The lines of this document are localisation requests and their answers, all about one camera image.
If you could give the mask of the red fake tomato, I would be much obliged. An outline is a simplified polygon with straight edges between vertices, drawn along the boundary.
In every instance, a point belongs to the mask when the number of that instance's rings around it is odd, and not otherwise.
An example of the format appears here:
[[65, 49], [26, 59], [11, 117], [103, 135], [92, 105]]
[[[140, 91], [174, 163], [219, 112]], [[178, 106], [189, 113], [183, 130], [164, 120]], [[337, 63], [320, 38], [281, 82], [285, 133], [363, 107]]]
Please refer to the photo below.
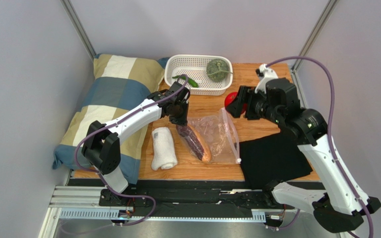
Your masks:
[[238, 92], [228, 94], [224, 101], [225, 110], [234, 118], [239, 118], [246, 110], [246, 104], [238, 96]]

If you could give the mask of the green fake chili pepper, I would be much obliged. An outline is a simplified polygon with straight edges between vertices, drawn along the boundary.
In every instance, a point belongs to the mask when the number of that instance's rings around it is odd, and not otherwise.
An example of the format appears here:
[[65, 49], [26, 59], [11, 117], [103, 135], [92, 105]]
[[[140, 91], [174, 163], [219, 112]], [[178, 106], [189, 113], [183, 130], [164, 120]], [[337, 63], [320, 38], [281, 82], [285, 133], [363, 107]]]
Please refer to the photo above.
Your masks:
[[172, 78], [175, 79], [176, 81], [183, 80], [184, 82], [187, 82], [187, 85], [189, 85], [192, 88], [199, 88], [199, 85], [193, 79], [191, 79], [190, 77], [188, 77], [184, 74], [183, 75], [177, 75], [177, 76], [174, 76]]

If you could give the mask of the clear zip top bag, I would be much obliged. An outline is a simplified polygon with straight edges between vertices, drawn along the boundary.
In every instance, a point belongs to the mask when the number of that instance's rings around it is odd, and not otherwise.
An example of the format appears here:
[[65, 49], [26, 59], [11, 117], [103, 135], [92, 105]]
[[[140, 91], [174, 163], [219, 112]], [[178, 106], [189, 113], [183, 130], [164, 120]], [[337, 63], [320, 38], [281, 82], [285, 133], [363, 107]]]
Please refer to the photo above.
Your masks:
[[212, 155], [209, 163], [241, 163], [238, 133], [225, 108], [221, 108], [216, 115], [189, 118], [188, 124], [193, 126], [207, 142]]

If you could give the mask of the green fake leafy vegetable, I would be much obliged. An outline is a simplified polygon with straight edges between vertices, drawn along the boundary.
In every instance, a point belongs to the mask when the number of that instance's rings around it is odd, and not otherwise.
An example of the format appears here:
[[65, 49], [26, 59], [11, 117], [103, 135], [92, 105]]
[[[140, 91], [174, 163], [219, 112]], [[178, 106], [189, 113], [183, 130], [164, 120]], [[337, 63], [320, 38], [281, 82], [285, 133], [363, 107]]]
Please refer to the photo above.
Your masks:
[[233, 73], [226, 61], [212, 59], [206, 66], [206, 74], [213, 82], [221, 82]]

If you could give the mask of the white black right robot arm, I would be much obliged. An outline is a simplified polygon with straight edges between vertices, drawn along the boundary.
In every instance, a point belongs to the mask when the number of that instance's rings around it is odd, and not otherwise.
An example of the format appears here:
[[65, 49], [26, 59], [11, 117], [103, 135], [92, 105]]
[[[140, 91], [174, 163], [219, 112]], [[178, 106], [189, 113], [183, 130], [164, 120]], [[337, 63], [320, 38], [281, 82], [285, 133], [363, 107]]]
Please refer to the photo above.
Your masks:
[[356, 184], [334, 148], [325, 119], [318, 111], [301, 107], [294, 85], [267, 86], [265, 91], [241, 86], [226, 97], [224, 106], [234, 118], [266, 119], [278, 125], [314, 167], [324, 187], [316, 192], [273, 178], [262, 188], [271, 202], [312, 214], [331, 233], [352, 234], [364, 221], [372, 222], [380, 200]]

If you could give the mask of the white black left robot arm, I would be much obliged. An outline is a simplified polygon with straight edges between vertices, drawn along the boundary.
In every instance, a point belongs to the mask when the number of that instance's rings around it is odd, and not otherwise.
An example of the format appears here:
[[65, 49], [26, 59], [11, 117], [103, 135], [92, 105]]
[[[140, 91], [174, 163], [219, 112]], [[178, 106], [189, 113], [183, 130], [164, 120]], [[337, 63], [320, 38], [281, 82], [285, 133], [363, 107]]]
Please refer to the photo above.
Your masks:
[[106, 188], [113, 195], [125, 197], [123, 192], [129, 182], [119, 167], [122, 143], [144, 126], [165, 116], [172, 124], [187, 125], [189, 97], [187, 88], [157, 91], [123, 116], [107, 123], [91, 123], [74, 157], [80, 150]]

